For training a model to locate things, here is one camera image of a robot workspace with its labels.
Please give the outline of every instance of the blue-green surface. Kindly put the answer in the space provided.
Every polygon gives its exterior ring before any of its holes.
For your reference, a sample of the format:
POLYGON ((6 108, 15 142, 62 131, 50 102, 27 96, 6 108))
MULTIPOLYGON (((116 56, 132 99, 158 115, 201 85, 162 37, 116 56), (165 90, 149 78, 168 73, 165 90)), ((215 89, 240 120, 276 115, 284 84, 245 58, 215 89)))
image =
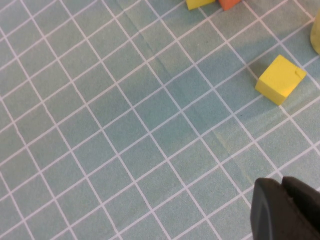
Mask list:
POLYGON ((0 1, 0 239, 249 240, 256 178, 320 190, 319 0, 0 1), (309 74, 282 106, 257 78, 309 74))

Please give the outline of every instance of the teal cutting mat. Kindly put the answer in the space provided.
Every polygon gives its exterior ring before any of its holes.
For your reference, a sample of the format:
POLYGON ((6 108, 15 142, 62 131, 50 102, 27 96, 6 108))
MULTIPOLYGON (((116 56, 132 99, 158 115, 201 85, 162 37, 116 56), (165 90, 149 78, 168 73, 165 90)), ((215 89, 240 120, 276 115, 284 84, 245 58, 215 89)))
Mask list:
POLYGON ((0 239, 249 240, 256 178, 320 190, 319 0, 0 1, 0 239), (280 107, 258 77, 308 75, 280 107))

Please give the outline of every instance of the orange block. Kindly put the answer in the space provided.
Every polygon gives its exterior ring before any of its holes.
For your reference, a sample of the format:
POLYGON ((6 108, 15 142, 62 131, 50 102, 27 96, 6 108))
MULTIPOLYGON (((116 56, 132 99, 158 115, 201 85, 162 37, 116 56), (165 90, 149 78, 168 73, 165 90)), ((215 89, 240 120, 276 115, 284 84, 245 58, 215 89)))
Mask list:
POLYGON ((219 3, 224 11, 232 8, 234 5, 239 3, 241 0, 219 0, 219 3))

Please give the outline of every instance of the foam block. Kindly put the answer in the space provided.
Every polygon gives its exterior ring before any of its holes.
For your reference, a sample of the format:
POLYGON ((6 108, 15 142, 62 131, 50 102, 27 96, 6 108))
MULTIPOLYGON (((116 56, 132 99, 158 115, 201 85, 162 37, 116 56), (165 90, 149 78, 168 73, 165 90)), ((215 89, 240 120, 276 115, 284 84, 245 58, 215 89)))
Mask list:
POLYGON ((221 7, 223 8, 224 11, 229 10, 232 8, 234 5, 239 3, 241 0, 219 0, 219 3, 221 7))
POLYGON ((189 10, 199 8, 206 4, 211 4, 216 0, 186 0, 186 4, 189 10))
POLYGON ((304 70, 279 55, 260 76, 255 89, 281 105, 306 75, 304 70))

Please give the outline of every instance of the yellow block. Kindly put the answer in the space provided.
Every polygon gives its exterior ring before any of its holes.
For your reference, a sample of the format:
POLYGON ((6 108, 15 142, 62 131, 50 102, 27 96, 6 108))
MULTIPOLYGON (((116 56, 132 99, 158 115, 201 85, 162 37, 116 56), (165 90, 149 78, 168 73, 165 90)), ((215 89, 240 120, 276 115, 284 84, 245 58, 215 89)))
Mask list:
POLYGON ((260 76, 255 89, 281 105, 306 75, 304 70, 279 55, 260 76))
POLYGON ((192 10, 215 1, 216 0, 186 0, 186 4, 188 5, 188 9, 192 10))

